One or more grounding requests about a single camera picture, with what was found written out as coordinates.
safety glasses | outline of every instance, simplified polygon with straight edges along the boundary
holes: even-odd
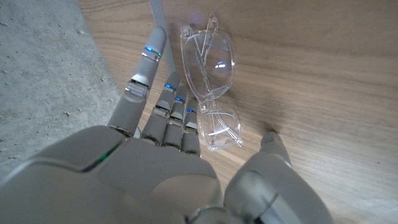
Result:
[[[232,85],[234,53],[228,36],[218,30],[211,13],[206,30],[181,28],[181,51],[188,84],[199,102],[200,132],[209,150],[238,144],[242,147],[241,125],[231,110],[217,107],[215,99]]]

wooden table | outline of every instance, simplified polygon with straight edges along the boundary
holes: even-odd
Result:
[[[214,12],[233,41],[236,70],[220,103],[233,103],[243,149],[208,152],[224,189],[259,150],[282,137],[294,169],[336,223],[398,220],[397,1],[164,1],[174,58],[179,28],[205,26]],[[154,21],[148,1],[80,0],[88,27],[122,90]],[[142,128],[167,72],[161,63]]]

